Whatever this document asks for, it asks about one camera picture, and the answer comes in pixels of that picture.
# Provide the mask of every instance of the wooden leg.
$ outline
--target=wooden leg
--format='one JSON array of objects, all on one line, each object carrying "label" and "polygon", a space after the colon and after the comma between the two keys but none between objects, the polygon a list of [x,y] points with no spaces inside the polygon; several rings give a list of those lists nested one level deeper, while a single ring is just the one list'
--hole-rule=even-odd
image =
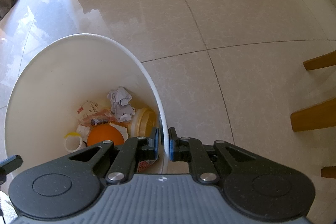
[{"label": "wooden leg", "polygon": [[326,68],[336,65],[336,51],[303,62],[306,70]]},{"label": "wooden leg", "polygon": [[336,166],[327,166],[321,169],[321,177],[336,179]]},{"label": "wooden leg", "polygon": [[291,123],[294,132],[336,126],[336,98],[293,112]]}]

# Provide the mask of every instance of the metal screw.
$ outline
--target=metal screw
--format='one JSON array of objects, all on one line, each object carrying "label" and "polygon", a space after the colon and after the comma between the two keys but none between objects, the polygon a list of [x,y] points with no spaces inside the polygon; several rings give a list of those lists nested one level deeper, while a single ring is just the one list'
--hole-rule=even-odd
[{"label": "metal screw", "polygon": [[119,181],[119,180],[122,180],[124,177],[125,175],[120,172],[113,172],[107,176],[107,178],[112,181]]},{"label": "metal screw", "polygon": [[203,173],[200,178],[203,181],[213,181],[217,179],[217,176],[214,173]]}]

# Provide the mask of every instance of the orange ball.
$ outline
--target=orange ball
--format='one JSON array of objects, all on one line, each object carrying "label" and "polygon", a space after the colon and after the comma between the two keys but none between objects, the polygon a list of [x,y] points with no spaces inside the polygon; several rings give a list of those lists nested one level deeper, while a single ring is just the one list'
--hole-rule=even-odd
[{"label": "orange ball", "polygon": [[100,124],[91,130],[87,137],[87,145],[90,146],[105,140],[113,141],[114,145],[124,143],[123,135],[121,135],[118,129],[109,124]]}]

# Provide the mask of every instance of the yellow plastic container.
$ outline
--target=yellow plastic container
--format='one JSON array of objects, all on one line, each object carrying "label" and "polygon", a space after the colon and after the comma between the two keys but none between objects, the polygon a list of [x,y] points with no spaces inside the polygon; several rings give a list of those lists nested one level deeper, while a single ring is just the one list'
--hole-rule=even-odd
[{"label": "yellow plastic container", "polygon": [[141,108],[135,111],[132,121],[128,124],[127,134],[131,137],[149,137],[152,127],[156,125],[156,114],[149,108]]}]

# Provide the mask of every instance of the trash can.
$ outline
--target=trash can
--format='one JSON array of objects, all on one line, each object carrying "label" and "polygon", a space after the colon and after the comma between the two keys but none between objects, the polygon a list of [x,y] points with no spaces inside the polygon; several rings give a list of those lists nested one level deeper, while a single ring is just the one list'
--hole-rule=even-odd
[{"label": "trash can", "polygon": [[169,137],[162,103],[139,60],[116,41],[96,34],[61,38],[36,55],[18,78],[5,118],[7,156],[24,161],[18,173],[67,154],[64,136],[76,131],[76,112],[86,100],[110,105],[108,92],[119,86],[135,108],[150,107],[161,117],[164,146],[151,173],[166,173]]}]

